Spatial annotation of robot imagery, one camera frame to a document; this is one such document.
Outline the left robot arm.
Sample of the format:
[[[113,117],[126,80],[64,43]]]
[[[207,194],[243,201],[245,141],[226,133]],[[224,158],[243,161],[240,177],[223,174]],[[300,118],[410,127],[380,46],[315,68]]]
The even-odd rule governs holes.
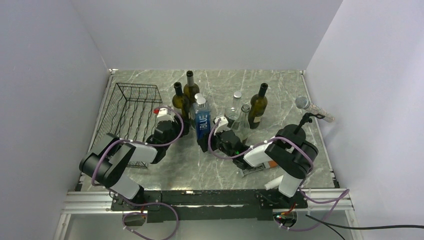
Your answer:
[[[124,175],[128,163],[132,159],[147,164],[159,163],[169,148],[162,145],[175,140],[181,128],[178,120],[160,121],[147,138],[147,145],[123,142],[118,136],[108,133],[81,160],[79,170],[123,196],[123,202],[129,209],[137,210],[146,202],[146,198],[144,188]]]

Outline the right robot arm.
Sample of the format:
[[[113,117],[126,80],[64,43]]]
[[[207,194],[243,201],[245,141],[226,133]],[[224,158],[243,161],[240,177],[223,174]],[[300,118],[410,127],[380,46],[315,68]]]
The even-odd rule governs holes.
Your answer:
[[[203,152],[221,151],[224,159],[231,160],[241,170],[275,162],[282,169],[282,178],[274,185],[278,188],[276,202],[283,208],[295,202],[295,194],[313,170],[313,162],[319,153],[317,147],[306,140],[305,132],[295,124],[285,126],[274,137],[257,145],[242,143],[227,127],[204,134],[197,143]]]

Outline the dark green wine bottle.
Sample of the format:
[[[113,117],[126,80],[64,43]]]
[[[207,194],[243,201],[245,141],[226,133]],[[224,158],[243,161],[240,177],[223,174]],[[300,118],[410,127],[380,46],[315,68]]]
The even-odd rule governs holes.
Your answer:
[[[183,93],[182,84],[177,81],[173,84],[175,94],[172,97],[172,106],[175,111],[178,112],[178,114],[183,119],[184,123],[184,130],[189,131],[188,127],[190,126],[190,100],[189,98]]]

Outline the blue square glass bottle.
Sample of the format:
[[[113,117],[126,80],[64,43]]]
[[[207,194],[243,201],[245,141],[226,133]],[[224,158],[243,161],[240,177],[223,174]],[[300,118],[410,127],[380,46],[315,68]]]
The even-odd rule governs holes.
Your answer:
[[[211,130],[211,110],[204,97],[198,98],[197,104],[194,106],[194,113],[196,138],[198,140],[208,135]]]

